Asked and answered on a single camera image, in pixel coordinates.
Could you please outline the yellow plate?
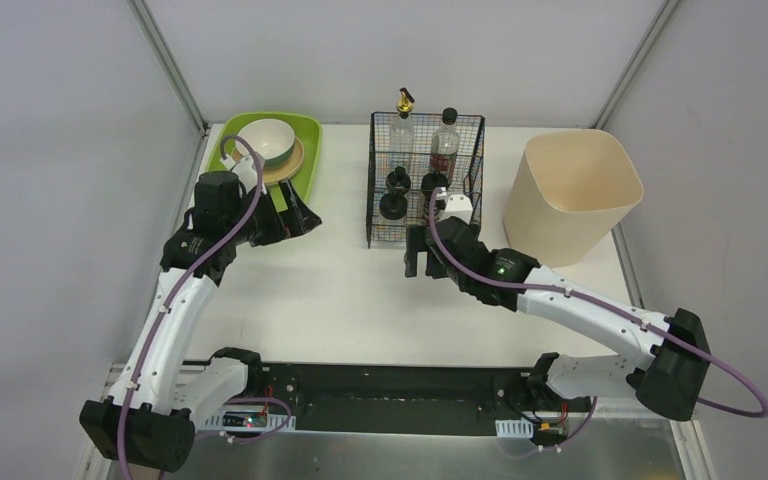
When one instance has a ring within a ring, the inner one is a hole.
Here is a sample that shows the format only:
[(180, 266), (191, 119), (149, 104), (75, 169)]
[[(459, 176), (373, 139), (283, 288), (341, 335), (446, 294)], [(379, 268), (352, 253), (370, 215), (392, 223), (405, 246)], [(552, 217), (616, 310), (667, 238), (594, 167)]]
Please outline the yellow plate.
[[(236, 160), (239, 160), (243, 154), (243, 146), (237, 143), (231, 150)], [(265, 158), (263, 165), (264, 183), (267, 186), (274, 185), (279, 181), (287, 180), (295, 175), (301, 168), (304, 160), (304, 146), (300, 139), (294, 139), (292, 147), (279, 157)]]

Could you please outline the salt grinder jar black lid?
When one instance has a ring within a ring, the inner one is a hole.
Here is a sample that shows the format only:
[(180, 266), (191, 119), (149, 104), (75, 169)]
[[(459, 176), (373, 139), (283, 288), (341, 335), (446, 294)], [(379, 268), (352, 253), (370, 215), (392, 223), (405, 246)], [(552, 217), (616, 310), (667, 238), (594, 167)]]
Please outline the salt grinder jar black lid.
[(429, 197), (432, 192), (437, 188), (443, 188), (447, 189), (449, 187), (449, 179), (448, 177), (439, 171), (431, 171), (429, 173), (426, 173), (420, 183), (420, 191), (421, 193)]

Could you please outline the white spice jar black cap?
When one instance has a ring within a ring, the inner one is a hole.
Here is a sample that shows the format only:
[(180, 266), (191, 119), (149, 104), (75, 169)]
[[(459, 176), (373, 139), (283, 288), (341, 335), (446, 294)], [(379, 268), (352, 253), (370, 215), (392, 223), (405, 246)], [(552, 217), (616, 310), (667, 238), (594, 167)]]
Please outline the white spice jar black cap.
[(411, 189), (411, 178), (403, 166), (396, 166), (386, 177), (387, 193), (405, 196)]

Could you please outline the white ceramic bowl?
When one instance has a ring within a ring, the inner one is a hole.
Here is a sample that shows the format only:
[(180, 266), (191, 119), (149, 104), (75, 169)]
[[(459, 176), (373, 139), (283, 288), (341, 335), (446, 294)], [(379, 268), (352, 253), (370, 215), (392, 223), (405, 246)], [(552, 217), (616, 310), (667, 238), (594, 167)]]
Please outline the white ceramic bowl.
[(265, 170), (285, 164), (295, 149), (295, 132), (289, 124), (278, 119), (255, 120), (245, 125), (238, 136), (262, 157)]

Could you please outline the clear bottle red label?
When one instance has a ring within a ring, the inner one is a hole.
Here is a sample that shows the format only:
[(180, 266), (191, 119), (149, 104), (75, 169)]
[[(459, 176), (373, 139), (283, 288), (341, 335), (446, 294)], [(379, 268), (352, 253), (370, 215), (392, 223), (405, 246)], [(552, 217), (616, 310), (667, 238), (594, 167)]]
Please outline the clear bottle red label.
[(441, 116), (441, 125), (434, 132), (431, 140), (429, 166), (433, 171), (444, 175), (448, 183), (454, 179), (460, 147), (460, 135), (455, 128), (457, 119), (458, 112), (455, 108), (445, 108)]

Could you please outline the clear bottle gold pourer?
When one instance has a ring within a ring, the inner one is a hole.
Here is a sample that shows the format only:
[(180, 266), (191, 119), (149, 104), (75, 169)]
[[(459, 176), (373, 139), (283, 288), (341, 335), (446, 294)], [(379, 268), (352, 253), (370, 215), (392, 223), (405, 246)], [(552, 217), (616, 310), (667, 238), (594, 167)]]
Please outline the clear bottle gold pourer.
[(414, 150), (415, 126), (412, 112), (415, 100), (406, 87), (400, 89), (396, 116), (390, 123), (389, 147), (395, 166), (406, 167)]

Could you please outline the pepper grinder jar black lid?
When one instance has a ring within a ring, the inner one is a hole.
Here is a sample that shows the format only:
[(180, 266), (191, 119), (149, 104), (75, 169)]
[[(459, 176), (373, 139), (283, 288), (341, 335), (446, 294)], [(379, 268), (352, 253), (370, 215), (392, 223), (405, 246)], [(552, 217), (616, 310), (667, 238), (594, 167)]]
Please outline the pepper grinder jar black lid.
[(395, 193), (384, 194), (379, 201), (379, 212), (386, 220), (400, 220), (408, 210), (408, 201), (404, 195)]

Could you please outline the small brown spice bottle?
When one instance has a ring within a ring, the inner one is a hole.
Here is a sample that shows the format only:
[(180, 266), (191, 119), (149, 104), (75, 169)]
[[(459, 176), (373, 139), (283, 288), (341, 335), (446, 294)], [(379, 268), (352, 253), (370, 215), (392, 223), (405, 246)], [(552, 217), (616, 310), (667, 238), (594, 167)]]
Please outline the small brown spice bottle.
[(428, 227), (431, 223), (436, 222), (440, 213), (440, 208), (437, 206), (436, 196), (431, 194), (426, 196), (420, 207), (420, 219), (423, 227)]

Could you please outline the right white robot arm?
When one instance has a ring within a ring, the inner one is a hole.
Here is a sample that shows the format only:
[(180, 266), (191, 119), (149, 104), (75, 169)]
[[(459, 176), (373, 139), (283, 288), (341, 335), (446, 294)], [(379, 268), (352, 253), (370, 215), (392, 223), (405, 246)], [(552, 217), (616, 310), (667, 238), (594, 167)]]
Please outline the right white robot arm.
[(405, 275), (449, 278), (488, 306), (524, 313), (581, 334), (609, 349), (595, 357), (544, 353), (527, 386), (562, 399), (635, 398), (670, 420), (687, 421), (699, 402), (710, 351), (699, 316), (636, 309), (564, 279), (537, 259), (510, 248), (488, 249), (458, 218), (407, 229)]

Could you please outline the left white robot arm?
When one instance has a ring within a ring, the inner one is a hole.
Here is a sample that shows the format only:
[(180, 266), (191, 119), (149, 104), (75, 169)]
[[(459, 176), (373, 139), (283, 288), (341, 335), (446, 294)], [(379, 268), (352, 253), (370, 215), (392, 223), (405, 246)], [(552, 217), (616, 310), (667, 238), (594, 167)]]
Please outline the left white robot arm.
[(109, 460), (165, 472), (186, 462), (196, 432), (234, 397), (266, 403), (270, 393), (258, 353), (223, 347), (195, 379), (178, 378), (195, 327), (241, 244), (267, 246), (317, 228), (289, 181), (278, 184), (278, 210), (254, 180), (228, 171), (202, 174), (194, 205), (163, 246), (155, 298), (120, 377), (101, 400), (88, 400), (79, 423)]

